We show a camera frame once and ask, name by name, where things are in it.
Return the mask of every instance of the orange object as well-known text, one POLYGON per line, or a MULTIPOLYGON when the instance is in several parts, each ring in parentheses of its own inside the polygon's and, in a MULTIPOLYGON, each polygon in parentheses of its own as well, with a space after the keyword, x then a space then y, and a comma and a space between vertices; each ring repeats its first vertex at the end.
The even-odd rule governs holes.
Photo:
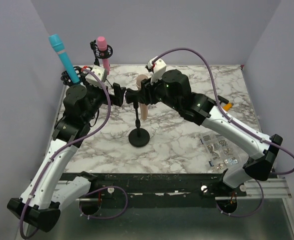
POLYGON ((229 109, 231 109, 231 107, 232 107, 232 104, 228 103, 225 106, 223 106, 222 108, 227 112, 227 111, 229 111, 229 109))

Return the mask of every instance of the marble table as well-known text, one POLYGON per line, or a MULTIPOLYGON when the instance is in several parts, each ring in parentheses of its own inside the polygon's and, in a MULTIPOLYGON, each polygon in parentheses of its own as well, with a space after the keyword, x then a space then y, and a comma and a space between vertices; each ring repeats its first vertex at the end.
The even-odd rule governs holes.
MULTIPOLYGON (((234 117, 258 129, 253 106, 245 86, 240 66, 212 66, 218 94, 234 104, 229 111, 234 117)), ((212 85, 205 66, 168 66, 189 77, 193 92, 213 98, 212 85)), ((148 72, 143 65, 113 65, 109 82, 135 89, 135 78, 148 72)), ((107 106, 100 108, 96 126, 106 117, 107 106)), ((209 173, 209 155, 200 141, 200 133, 209 131, 203 126, 182 119, 179 114, 162 103, 149 106, 149 117, 141 121, 150 133, 150 142, 142 148, 129 144, 128 134, 135 128, 132 104, 112 106, 107 125, 94 137, 86 139, 67 165, 65 172, 93 173, 209 173)), ((240 158, 247 155, 241 149, 240 158)))

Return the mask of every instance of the white wall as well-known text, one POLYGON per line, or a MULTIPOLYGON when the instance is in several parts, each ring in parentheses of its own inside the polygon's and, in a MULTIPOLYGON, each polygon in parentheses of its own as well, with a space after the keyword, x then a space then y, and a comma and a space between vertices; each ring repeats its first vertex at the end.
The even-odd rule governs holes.
POLYGON ((7 203, 43 159, 63 87, 48 36, 29 0, 0 1, 0 240, 15 237, 7 203))
MULTIPOLYGON (((244 68, 246 84, 260 124, 283 136, 294 153, 294 0, 282 0, 244 68)), ((293 167, 281 153, 278 171, 293 167)), ((294 202, 294 173, 286 176, 294 202)))
MULTIPOLYGON (((146 64, 177 47, 211 64, 244 64, 280 0, 31 0, 48 33, 58 33, 75 64, 93 62, 89 42, 105 36, 112 64, 146 64)), ((169 64, 202 64, 173 53, 169 64)))

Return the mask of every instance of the black round base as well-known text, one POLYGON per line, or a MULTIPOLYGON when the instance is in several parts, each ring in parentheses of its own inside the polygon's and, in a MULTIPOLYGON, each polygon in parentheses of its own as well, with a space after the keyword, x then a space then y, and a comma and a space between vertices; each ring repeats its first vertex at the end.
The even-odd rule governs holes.
POLYGON ((129 133, 129 143, 136 148, 141 148, 148 144, 150 135, 143 128, 140 129, 140 136, 138 136, 137 131, 135 128, 129 133))

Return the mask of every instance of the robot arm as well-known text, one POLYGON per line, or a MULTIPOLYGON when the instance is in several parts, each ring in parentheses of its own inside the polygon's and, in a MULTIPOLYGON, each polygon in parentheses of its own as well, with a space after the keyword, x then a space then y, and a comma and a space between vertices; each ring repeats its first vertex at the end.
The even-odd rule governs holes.
MULTIPOLYGON (((228 121, 221 114, 216 101, 204 94, 191 91, 188 76, 180 71, 175 69, 162 74, 164 67, 157 71, 148 64, 146 68, 153 71, 153 76, 156 75, 158 80, 151 77, 141 81, 140 90, 127 89, 125 95, 127 103, 138 101, 141 104, 152 105, 162 102, 176 110, 185 120, 212 129, 241 147, 249 155, 249 159, 243 166, 228 169, 224 173, 223 183, 228 187, 234 189, 251 178, 261 181, 268 179, 278 153, 276 147, 260 142, 237 128, 230 120, 228 121)), ((222 102, 225 100, 220 96, 219 99, 222 102)), ((277 145, 282 143, 282 138, 276 134, 268 136, 257 132, 234 117, 232 120, 263 139, 270 140, 277 145)))
MULTIPOLYGON (((54 192, 67 163, 82 141, 66 147, 54 158, 53 155, 67 143, 86 136, 91 127, 90 121, 101 105, 107 103, 104 91, 94 84, 93 79, 81 72, 80 67, 75 67, 75 70, 83 85, 72 83, 70 79, 66 79, 66 72, 62 73, 61 80, 70 87, 63 100, 65 111, 55 125, 49 150, 27 189, 19 198, 10 199, 7 206, 16 217, 23 217, 25 222, 44 232, 50 231, 58 221, 60 212, 75 199, 88 193, 91 186, 90 177, 81 174, 64 188, 54 192), (23 209, 27 209, 25 214, 22 214, 23 209)), ((104 82, 104 68, 95 66, 95 71, 100 81, 104 82)), ((114 105, 121 106, 125 88, 116 83, 113 88, 115 94, 109 94, 109 97, 114 105)))

